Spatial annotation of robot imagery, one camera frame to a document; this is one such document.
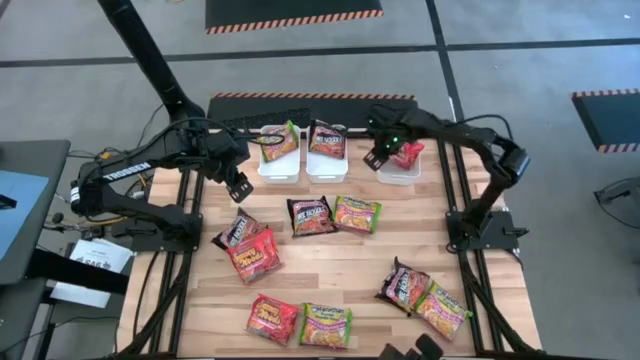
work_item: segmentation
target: white paper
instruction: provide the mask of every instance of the white paper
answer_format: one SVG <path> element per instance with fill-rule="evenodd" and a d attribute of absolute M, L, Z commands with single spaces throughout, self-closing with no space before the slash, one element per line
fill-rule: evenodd
<path fill-rule="evenodd" d="M 71 259 L 95 267 L 120 273 L 131 257 L 131 250 L 105 239 L 78 240 Z M 57 283 L 51 297 L 88 306 L 104 308 L 109 301 L 108 292 L 91 290 L 83 286 Z"/>

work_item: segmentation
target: wooden tabletop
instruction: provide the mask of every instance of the wooden tabletop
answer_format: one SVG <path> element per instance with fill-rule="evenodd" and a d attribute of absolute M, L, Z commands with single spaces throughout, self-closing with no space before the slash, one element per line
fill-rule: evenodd
<path fill-rule="evenodd" d="M 252 145 L 252 157 L 241 165 L 240 170 L 247 174 L 255 189 L 241 206 L 275 231 L 285 265 L 250 286 L 242 284 L 227 254 L 210 243 L 235 218 L 238 205 L 221 185 L 206 181 L 201 206 L 204 216 L 202 243 L 193 256 L 178 356 L 378 356 L 386 343 L 407 351 L 422 333 L 437 341 L 447 355 L 472 355 L 474 348 L 468 321 L 449 342 L 430 325 L 417 318 L 407 319 L 394 306 L 373 297 L 390 272 L 394 256 L 398 256 L 401 262 L 431 275 L 464 303 L 458 259 L 445 250 L 448 235 L 444 214 L 448 204 L 436 142 L 429 140 L 424 144 L 422 175 L 413 186 L 378 183 L 376 174 L 362 161 L 372 146 L 367 140 L 349 140 L 349 172 L 341 184 L 310 184 L 304 170 L 303 152 L 297 184 L 267 185 L 257 174 L 259 148 Z M 457 202 L 463 204 L 450 150 L 449 165 Z M 471 192 L 476 197 L 486 186 L 488 174 L 475 153 L 463 149 L 463 154 Z M 179 180 L 177 171 L 158 169 L 151 202 L 158 205 L 175 203 Z M 194 182 L 195 176 L 191 176 L 191 187 Z M 286 199 L 318 199 L 322 195 L 327 196 L 330 204 L 336 195 L 380 202 L 382 211 L 376 233 L 362 236 L 342 231 L 292 239 Z M 188 202 L 185 209 L 188 211 L 190 207 Z M 522 338 L 539 348 L 540 340 L 520 265 L 505 251 L 489 250 L 485 251 L 485 256 L 496 305 Z M 133 264 L 118 330 L 120 347 L 132 339 L 133 316 L 150 259 L 151 254 L 139 254 Z M 161 254 L 151 273 L 142 301 L 140 328 L 155 309 L 164 259 Z M 335 352 L 300 347 L 295 339 L 283 348 L 248 335 L 245 327 L 250 307 L 259 293 L 298 306 L 313 302 L 351 308 L 353 326 L 349 349 Z M 476 316 L 480 318 L 485 348 L 491 348 L 487 318 L 482 305 L 477 304 L 481 310 Z M 173 308 L 170 308 L 164 322 L 161 350 L 168 347 L 172 317 Z"/>

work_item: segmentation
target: ramen noodle package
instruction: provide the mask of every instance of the ramen noodle package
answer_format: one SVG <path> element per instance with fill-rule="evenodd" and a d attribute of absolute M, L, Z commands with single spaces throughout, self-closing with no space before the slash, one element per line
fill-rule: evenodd
<path fill-rule="evenodd" d="M 242 208 L 238 208 L 238 216 L 231 226 L 211 240 L 222 250 L 236 247 L 244 239 L 256 235 L 266 229 L 265 226 L 247 214 Z"/>
<path fill-rule="evenodd" d="M 418 300 L 416 313 L 449 340 L 453 340 L 464 320 L 473 316 L 435 282 L 429 292 Z"/>
<path fill-rule="evenodd" d="M 324 121 L 314 120 L 310 126 L 309 151 L 336 159 L 344 158 L 346 129 L 339 129 Z"/>
<path fill-rule="evenodd" d="M 265 162 L 276 160 L 284 155 L 294 151 L 298 148 L 298 134 L 293 126 L 291 120 L 287 121 L 284 125 L 271 128 L 265 133 L 270 135 L 282 135 L 284 141 L 277 145 L 260 145 L 262 149 L 262 158 Z M 280 137 L 262 136 L 260 141 L 263 143 L 276 143 L 280 141 Z"/>
<path fill-rule="evenodd" d="M 304 304 L 300 345 L 346 349 L 351 332 L 351 309 Z"/>
<path fill-rule="evenodd" d="M 411 166 L 416 162 L 418 155 L 424 149 L 424 145 L 416 142 L 413 144 L 406 143 L 402 145 L 397 154 L 391 155 L 390 159 L 394 164 L 405 170 L 411 170 Z"/>
<path fill-rule="evenodd" d="M 334 223 L 342 229 L 373 234 L 382 205 L 348 196 L 336 197 Z"/>
<path fill-rule="evenodd" d="M 402 264 L 396 256 L 393 270 L 384 279 L 382 289 L 376 294 L 376 298 L 397 306 L 406 312 L 407 316 L 411 316 L 411 311 L 415 310 L 418 300 L 427 290 L 428 282 L 429 275 Z"/>
<path fill-rule="evenodd" d="M 326 234 L 338 231 L 331 221 L 331 208 L 323 196 L 320 200 L 287 200 L 293 236 Z"/>
<path fill-rule="evenodd" d="M 296 331 L 298 308 L 258 294 L 251 307 L 247 331 L 287 346 Z"/>
<path fill-rule="evenodd" d="M 245 285 L 282 265 L 271 229 L 227 249 L 227 254 Z"/>

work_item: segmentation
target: gray floor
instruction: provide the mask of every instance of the gray floor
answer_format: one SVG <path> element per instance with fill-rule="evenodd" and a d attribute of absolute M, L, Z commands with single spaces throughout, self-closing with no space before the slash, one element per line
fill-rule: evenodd
<path fill-rule="evenodd" d="M 423 0 L 385 0 L 381 19 L 219 36 L 204 35 L 203 1 L 134 2 L 166 54 L 434 43 Z M 437 6 L 448 43 L 640 37 L 640 3 L 633 0 L 437 0 Z M 13 0 L 0 20 L 0 61 L 126 55 L 94 1 Z M 637 358 L 638 233 L 608 218 L 592 191 L 638 175 L 640 158 L 597 153 L 569 93 L 639 87 L 640 47 L 450 56 L 465 115 L 506 116 L 517 142 L 532 157 L 524 179 L 506 197 L 517 224 L 532 230 L 521 241 L 522 258 L 544 348 L 553 354 Z M 171 67 L 185 91 L 205 108 L 210 94 L 218 91 L 381 92 L 415 94 L 423 108 L 449 116 L 436 53 Z M 93 152 L 105 146 L 130 148 L 158 104 L 136 65 L 3 68 L 0 140 L 66 138 L 73 149 Z M 166 120 L 161 112 L 151 133 Z M 501 131 L 500 124 L 490 124 Z M 68 161 L 61 194 L 68 194 L 80 163 Z M 57 200 L 55 211 L 71 215 Z M 40 243 L 58 250 L 75 237 L 47 232 Z M 106 315 L 119 313 L 118 300 Z M 84 310 L 69 307 L 58 316 L 79 311 Z M 73 324 L 56 332 L 49 358 L 102 356 L 112 344 L 112 323 Z"/>

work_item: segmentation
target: white bin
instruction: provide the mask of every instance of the white bin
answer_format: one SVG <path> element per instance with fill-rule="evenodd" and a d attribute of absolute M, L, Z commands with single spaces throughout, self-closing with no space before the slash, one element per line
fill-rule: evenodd
<path fill-rule="evenodd" d="M 260 129 L 260 133 L 264 134 L 267 130 L 279 127 L 281 125 L 267 125 Z M 294 125 L 298 137 L 298 148 L 285 156 L 265 162 L 262 152 L 260 153 L 260 166 L 258 167 L 258 175 L 267 184 L 293 184 L 298 182 L 300 176 L 300 148 L 303 146 L 300 139 L 300 128 Z"/>
<path fill-rule="evenodd" d="M 387 161 L 384 165 L 382 165 L 380 170 L 376 172 L 378 181 L 383 184 L 391 185 L 413 185 L 422 173 L 422 169 L 420 167 L 421 156 L 422 153 L 418 154 L 418 158 L 409 170 L 405 170 L 399 167 L 391 160 Z"/>
<path fill-rule="evenodd" d="M 307 174 L 312 183 L 341 183 L 349 171 L 349 154 L 347 138 L 344 139 L 344 158 L 336 159 L 330 156 L 309 151 L 309 133 L 307 132 Z"/>

